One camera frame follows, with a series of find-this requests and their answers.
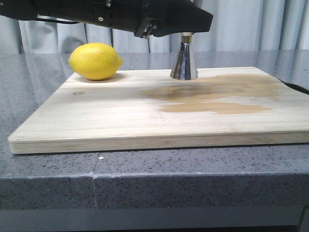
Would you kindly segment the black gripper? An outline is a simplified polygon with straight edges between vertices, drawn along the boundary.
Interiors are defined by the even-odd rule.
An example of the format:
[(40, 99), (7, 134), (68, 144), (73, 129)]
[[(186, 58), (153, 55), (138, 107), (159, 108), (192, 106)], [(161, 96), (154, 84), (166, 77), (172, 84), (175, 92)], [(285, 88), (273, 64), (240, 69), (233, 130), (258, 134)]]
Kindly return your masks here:
[(213, 15), (189, 0), (94, 0), (94, 24), (139, 38), (208, 32)]

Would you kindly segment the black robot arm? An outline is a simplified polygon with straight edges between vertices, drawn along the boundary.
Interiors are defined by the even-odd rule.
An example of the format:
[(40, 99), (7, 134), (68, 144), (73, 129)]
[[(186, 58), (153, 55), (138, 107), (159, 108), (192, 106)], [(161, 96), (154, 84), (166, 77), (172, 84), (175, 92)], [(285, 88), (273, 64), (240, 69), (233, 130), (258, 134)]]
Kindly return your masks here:
[(0, 14), (23, 21), (83, 22), (139, 38), (208, 32), (213, 19), (189, 0), (2, 0)]

